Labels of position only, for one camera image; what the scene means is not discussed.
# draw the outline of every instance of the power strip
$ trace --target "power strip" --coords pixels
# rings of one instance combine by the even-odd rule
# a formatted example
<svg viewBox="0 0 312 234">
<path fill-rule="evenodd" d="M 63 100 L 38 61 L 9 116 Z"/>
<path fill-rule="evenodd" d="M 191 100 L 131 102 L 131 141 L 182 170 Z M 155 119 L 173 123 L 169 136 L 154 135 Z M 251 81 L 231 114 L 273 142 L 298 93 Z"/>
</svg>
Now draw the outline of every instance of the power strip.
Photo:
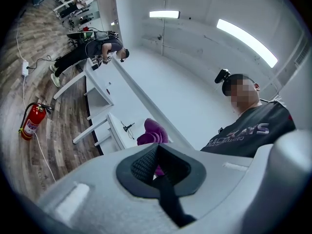
<svg viewBox="0 0 312 234">
<path fill-rule="evenodd" d="M 25 77 L 28 76 L 28 69 L 27 69 L 28 65 L 29 65 L 28 61 L 24 60 L 22 70 L 21 70 L 21 74 Z"/>
</svg>

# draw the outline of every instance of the black t-shirt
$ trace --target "black t-shirt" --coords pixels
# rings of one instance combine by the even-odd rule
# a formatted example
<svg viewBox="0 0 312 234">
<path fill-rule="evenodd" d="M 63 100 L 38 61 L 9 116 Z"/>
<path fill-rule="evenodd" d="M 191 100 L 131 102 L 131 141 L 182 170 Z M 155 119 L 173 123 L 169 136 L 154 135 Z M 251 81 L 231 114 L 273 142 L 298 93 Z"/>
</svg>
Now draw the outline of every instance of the black t-shirt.
<svg viewBox="0 0 312 234">
<path fill-rule="evenodd" d="M 260 146 L 274 143 L 295 129 L 288 110 L 279 102 L 248 109 L 237 121 L 213 137 L 201 151 L 254 157 Z"/>
<path fill-rule="evenodd" d="M 95 55 L 100 56 L 102 55 L 102 45 L 105 43 L 111 43 L 112 49 L 108 51 L 108 53 L 119 51 L 123 48 L 121 41 L 118 39 L 108 39 L 105 41 L 92 41 L 87 46 L 88 56 L 94 57 Z"/>
</svg>

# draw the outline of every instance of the gray t-shirt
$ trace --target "gray t-shirt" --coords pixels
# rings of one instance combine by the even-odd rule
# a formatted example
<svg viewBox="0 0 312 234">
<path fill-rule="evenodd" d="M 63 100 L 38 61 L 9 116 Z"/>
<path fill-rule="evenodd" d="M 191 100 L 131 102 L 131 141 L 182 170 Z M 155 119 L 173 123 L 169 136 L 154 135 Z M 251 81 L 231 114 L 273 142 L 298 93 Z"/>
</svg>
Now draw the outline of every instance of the gray t-shirt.
<svg viewBox="0 0 312 234">
<path fill-rule="evenodd" d="M 89 57 L 100 56 L 102 55 L 102 45 L 105 43 L 111 43 L 112 49 L 108 51 L 108 53 L 112 53 L 115 51 L 119 51 L 123 48 L 121 41 L 118 39 L 108 39 L 103 42 L 92 41 L 87 46 L 87 52 Z"/>
</svg>

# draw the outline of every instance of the cable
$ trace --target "cable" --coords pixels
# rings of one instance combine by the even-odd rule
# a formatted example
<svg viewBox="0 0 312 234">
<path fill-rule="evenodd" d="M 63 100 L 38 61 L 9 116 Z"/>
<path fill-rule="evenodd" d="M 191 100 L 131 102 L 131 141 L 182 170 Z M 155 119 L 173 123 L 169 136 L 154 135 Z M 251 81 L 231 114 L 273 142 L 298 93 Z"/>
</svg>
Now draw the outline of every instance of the cable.
<svg viewBox="0 0 312 234">
<path fill-rule="evenodd" d="M 121 124 L 122 124 L 122 127 L 126 127 L 125 124 L 122 123 L 122 121 L 120 121 Z M 132 133 L 132 130 L 130 129 L 130 127 L 127 129 L 127 133 L 128 133 L 128 137 L 131 138 L 131 139 L 134 139 L 133 138 L 133 133 Z"/>
<path fill-rule="evenodd" d="M 17 34 L 16 34 L 16 43 L 17 43 L 17 45 L 18 45 L 18 50 L 19 50 L 19 55 L 20 55 L 20 57 L 21 57 L 24 61 L 26 61 L 26 60 L 21 56 L 21 53 L 20 53 L 19 41 L 18 41 L 18 33 L 19 33 L 19 21 L 18 21 L 18 31 L 17 31 Z M 26 104 L 25 104 L 25 79 L 26 79 L 26 76 L 24 76 L 24 81 L 23 81 L 23 103 L 24 103 L 24 107 L 25 107 L 25 109 L 26 109 Z M 37 137 L 38 145 L 39 145 L 40 151 L 41 151 L 41 153 L 42 153 L 42 156 L 43 156 L 43 158 L 44 158 L 44 161 L 45 161 L 45 163 L 47 164 L 47 166 L 48 166 L 48 168 L 49 168 L 49 170 L 50 170 L 50 172 L 51 172 L 51 175 L 52 175 L 52 177 L 53 177 L 54 182 L 56 182 L 56 180 L 55 180 L 55 178 L 54 178 L 54 175 L 53 175 L 53 172 L 52 172 L 52 170 L 51 170 L 51 168 L 50 168 L 50 166 L 49 166 L 47 160 L 45 159 L 45 156 L 44 156 L 43 151 L 42 151 L 42 149 L 41 149 L 38 136 L 37 136 L 36 133 L 35 133 L 35 135 L 36 135 L 36 137 Z"/>
<path fill-rule="evenodd" d="M 18 31 L 16 32 L 16 43 L 18 44 L 18 50 L 19 50 L 19 55 L 20 55 L 20 57 L 21 57 L 24 61 L 26 61 L 26 60 L 21 56 L 21 53 L 20 53 L 18 35 L 19 35 L 19 20 L 18 20 Z"/>
<path fill-rule="evenodd" d="M 26 76 L 24 76 L 24 82 L 23 82 L 23 102 L 24 102 L 24 107 L 25 107 L 25 109 L 26 109 L 26 104 L 25 104 L 25 79 L 26 79 Z M 50 170 L 50 172 L 51 172 L 51 175 L 52 175 L 52 177 L 53 177 L 54 182 L 56 182 L 56 180 L 55 180 L 55 178 L 54 178 L 54 175 L 53 175 L 53 172 L 52 172 L 52 170 L 51 170 L 51 168 L 50 168 L 50 166 L 49 166 L 49 164 L 48 164 L 48 162 L 47 162 L 47 160 L 45 159 L 45 156 L 44 156 L 44 154 L 43 154 L 43 151 L 42 151 L 42 148 L 41 148 L 41 146 L 40 146 L 40 142 L 39 142 L 39 138 L 38 138 L 38 136 L 37 136 L 37 133 L 35 133 L 35 135 L 36 135 L 36 138 L 37 138 L 37 141 L 38 141 L 38 145 L 39 145 L 40 151 L 41 151 L 42 156 L 43 156 L 43 158 L 44 158 L 44 161 L 45 161 L 45 163 L 47 164 L 47 166 L 48 166 L 48 168 L 49 168 L 49 170 Z"/>
<path fill-rule="evenodd" d="M 96 28 L 93 28 L 93 27 L 88 27 L 89 29 L 96 29 Z M 96 29 L 97 31 L 101 31 L 101 30 L 98 30 Z M 104 31 L 101 31 L 101 32 L 104 32 Z"/>
<path fill-rule="evenodd" d="M 86 52 L 86 56 L 87 56 L 88 58 L 90 58 L 90 57 L 88 56 L 88 53 L 87 53 L 87 46 L 88 46 L 89 43 L 95 41 L 96 39 L 98 39 L 98 38 L 95 38 L 94 40 L 88 42 L 88 43 L 86 44 L 85 48 L 84 48 L 84 52 Z"/>
<path fill-rule="evenodd" d="M 24 81 L 23 81 L 23 102 L 24 102 L 24 107 L 26 109 L 26 104 L 25 104 L 25 79 L 26 79 L 26 76 L 24 76 Z"/>
<path fill-rule="evenodd" d="M 39 60 L 45 60 L 45 61 L 56 61 L 57 59 L 52 60 L 51 56 L 50 56 L 50 55 L 47 55 L 47 59 L 43 59 L 43 58 L 39 58 L 39 59 L 37 59 L 37 61 L 36 61 L 36 67 L 35 67 L 35 68 L 28 67 L 27 69 L 36 69 L 36 68 L 37 68 L 37 66 L 38 66 L 38 61 L 39 61 Z"/>
<path fill-rule="evenodd" d="M 55 178 L 54 178 L 54 175 L 53 175 L 53 172 L 52 172 L 50 166 L 48 165 L 47 160 L 46 160 L 45 157 L 44 157 L 43 151 L 42 151 L 41 146 L 40 146 L 40 143 L 39 143 L 39 138 L 38 138 L 38 136 L 37 136 L 36 133 L 35 133 L 35 135 L 36 135 L 36 137 L 37 137 L 38 145 L 39 145 L 40 151 L 41 151 L 41 153 L 42 153 L 42 156 L 43 156 L 43 158 L 44 158 L 44 161 L 45 161 L 45 163 L 47 164 L 47 166 L 48 166 L 48 168 L 49 168 L 49 170 L 50 170 L 50 172 L 51 172 L 51 175 L 52 175 L 52 177 L 53 177 L 54 182 L 56 182 L 56 180 L 55 180 Z"/>
<path fill-rule="evenodd" d="M 276 88 L 276 94 L 273 96 L 273 98 L 272 99 L 274 99 L 277 95 L 278 95 L 278 92 L 279 92 L 279 89 L 278 89 L 278 87 L 277 87 L 277 85 L 273 82 L 272 83 L 274 86 L 275 86 L 275 88 Z"/>
</svg>

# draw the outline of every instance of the fire extinguisher hose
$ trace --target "fire extinguisher hose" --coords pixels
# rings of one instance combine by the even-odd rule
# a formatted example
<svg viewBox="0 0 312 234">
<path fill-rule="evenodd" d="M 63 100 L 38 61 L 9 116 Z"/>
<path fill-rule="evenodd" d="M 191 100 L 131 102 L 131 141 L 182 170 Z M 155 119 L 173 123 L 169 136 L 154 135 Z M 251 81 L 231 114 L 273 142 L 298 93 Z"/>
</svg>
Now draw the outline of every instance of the fire extinguisher hose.
<svg viewBox="0 0 312 234">
<path fill-rule="evenodd" d="M 51 114 L 50 110 L 54 110 L 52 107 L 49 107 L 49 106 L 47 106 L 47 105 L 43 105 L 43 104 L 36 103 L 36 102 L 30 103 L 30 104 L 26 107 L 26 109 L 25 109 L 24 117 L 23 117 L 23 120 L 21 121 L 21 125 L 20 125 L 20 128 L 19 128 L 19 133 L 20 133 L 20 132 L 22 131 L 22 129 L 23 129 L 23 124 L 24 124 L 24 120 L 25 120 L 26 115 L 27 115 L 27 111 L 28 111 L 28 109 L 29 109 L 32 105 L 38 105 L 38 106 L 44 108 L 49 114 Z"/>
</svg>

